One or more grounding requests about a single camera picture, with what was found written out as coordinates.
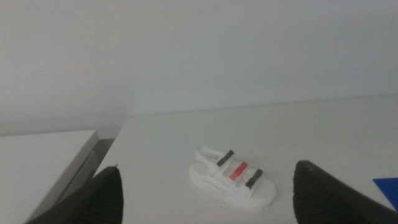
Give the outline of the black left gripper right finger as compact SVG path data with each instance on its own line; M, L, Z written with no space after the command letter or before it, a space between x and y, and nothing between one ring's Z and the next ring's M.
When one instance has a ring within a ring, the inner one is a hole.
M361 194L310 161L298 161L293 183L293 208L298 223L397 223L397 212Z

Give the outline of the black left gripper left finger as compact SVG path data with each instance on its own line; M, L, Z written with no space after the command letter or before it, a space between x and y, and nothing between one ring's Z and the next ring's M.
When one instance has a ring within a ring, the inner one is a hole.
M123 210L120 171L117 167L107 167L28 224L122 224Z

